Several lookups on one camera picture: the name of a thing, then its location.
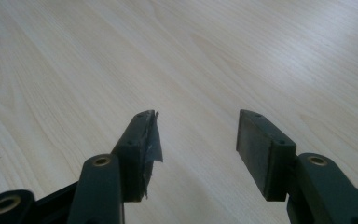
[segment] light wood tabletop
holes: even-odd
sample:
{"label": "light wood tabletop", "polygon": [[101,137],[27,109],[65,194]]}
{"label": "light wood tabletop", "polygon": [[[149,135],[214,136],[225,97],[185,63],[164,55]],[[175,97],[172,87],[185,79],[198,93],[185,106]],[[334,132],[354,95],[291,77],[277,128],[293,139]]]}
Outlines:
{"label": "light wood tabletop", "polygon": [[0,0],[0,192],[40,199],[159,111],[127,223],[289,223],[236,151],[240,109],[358,188],[358,0]]}

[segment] wood grain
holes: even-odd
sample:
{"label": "wood grain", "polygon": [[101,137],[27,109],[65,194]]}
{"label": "wood grain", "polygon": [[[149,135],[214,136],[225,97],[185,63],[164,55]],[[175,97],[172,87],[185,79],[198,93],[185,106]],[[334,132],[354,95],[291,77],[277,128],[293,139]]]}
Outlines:
{"label": "wood grain", "polygon": [[127,223],[288,223],[235,151],[240,109],[358,188],[358,1],[0,0],[0,192],[41,198],[160,112]]}

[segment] wooden table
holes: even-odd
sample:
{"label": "wooden table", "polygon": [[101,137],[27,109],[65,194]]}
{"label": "wooden table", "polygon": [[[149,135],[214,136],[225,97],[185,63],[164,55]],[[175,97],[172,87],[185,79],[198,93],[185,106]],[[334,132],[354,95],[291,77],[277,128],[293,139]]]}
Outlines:
{"label": "wooden table", "polygon": [[358,188],[358,1],[0,0],[0,192],[73,183],[156,109],[127,223],[288,223],[235,150],[242,108]]}

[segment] wooden surface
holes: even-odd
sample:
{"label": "wooden surface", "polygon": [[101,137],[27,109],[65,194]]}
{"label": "wooden surface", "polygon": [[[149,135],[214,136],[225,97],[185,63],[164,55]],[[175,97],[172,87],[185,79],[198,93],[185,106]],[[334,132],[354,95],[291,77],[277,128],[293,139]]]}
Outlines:
{"label": "wooden surface", "polygon": [[235,150],[242,108],[358,188],[358,1],[0,0],[0,192],[76,181],[156,109],[127,223],[288,223]]}

